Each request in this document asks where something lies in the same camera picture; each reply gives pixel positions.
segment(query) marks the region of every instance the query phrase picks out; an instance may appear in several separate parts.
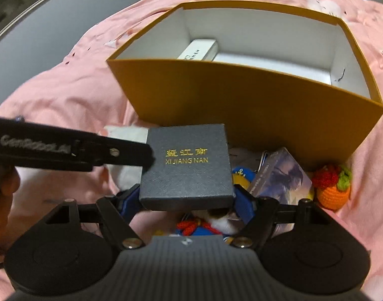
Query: round pad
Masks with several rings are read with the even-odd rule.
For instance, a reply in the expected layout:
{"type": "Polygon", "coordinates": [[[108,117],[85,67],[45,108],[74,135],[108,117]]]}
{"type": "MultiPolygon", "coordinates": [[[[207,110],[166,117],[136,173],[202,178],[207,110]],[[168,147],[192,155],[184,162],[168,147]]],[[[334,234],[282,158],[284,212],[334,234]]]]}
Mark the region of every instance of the round pad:
{"type": "Polygon", "coordinates": [[[309,294],[338,294],[359,286],[369,269],[369,255],[348,232],[326,225],[292,230],[264,245],[260,261],[282,284],[309,294]]]}
{"type": "Polygon", "coordinates": [[[89,232],[27,232],[8,250],[5,269],[15,288],[56,296],[91,286],[110,270],[112,248],[89,232]]]}

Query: black jewelry box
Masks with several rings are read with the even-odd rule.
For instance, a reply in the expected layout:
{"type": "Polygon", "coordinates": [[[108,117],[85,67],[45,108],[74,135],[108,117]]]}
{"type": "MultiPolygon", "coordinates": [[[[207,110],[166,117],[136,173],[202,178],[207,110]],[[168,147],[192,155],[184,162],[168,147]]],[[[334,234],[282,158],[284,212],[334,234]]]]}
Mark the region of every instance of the black jewelry box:
{"type": "Polygon", "coordinates": [[[140,202],[151,210],[231,207],[234,200],[223,124],[152,128],[155,162],[141,178],[140,202]]]}

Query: gray wall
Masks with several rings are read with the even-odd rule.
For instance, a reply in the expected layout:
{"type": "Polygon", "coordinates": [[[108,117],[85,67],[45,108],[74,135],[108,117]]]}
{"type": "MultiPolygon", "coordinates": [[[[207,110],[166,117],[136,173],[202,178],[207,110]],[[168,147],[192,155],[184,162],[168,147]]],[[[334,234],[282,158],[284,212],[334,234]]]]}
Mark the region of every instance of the gray wall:
{"type": "Polygon", "coordinates": [[[62,61],[93,25],[139,0],[46,0],[0,39],[0,104],[62,61]]]}

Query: crocheted orange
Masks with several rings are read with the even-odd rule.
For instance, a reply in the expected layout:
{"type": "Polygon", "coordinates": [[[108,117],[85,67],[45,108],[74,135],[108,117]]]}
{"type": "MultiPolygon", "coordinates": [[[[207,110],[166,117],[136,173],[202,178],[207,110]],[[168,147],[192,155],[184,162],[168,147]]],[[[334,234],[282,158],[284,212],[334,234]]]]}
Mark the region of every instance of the crocheted orange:
{"type": "Polygon", "coordinates": [[[351,193],[352,173],[344,165],[328,165],[316,171],[311,181],[317,190],[317,199],[330,210],[340,209],[351,193]]]}

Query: bed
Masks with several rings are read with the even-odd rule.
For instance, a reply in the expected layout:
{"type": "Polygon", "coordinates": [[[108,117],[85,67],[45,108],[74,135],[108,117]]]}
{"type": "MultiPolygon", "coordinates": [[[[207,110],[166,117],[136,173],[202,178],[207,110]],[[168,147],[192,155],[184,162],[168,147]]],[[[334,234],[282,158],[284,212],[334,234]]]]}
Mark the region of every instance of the bed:
{"type": "MultiPolygon", "coordinates": [[[[92,27],[60,64],[33,77],[7,98],[0,106],[0,116],[23,115],[28,121],[91,132],[100,132],[106,125],[145,125],[105,60],[145,25],[186,1],[198,0],[141,0],[92,27]]],[[[341,17],[355,35],[383,97],[383,4],[370,0],[257,1],[341,17]]],[[[349,162],[354,173],[353,191],[336,218],[370,250],[371,271],[363,291],[373,300],[383,300],[383,116],[349,162]]],[[[66,198],[92,203],[117,191],[104,168],[92,173],[18,171],[21,187],[15,193],[7,231],[0,241],[3,248],[66,198]]],[[[175,216],[144,212],[135,217],[131,226],[148,241],[156,229],[170,229],[175,216]]],[[[0,270],[0,300],[12,292],[6,274],[0,270]]]]}

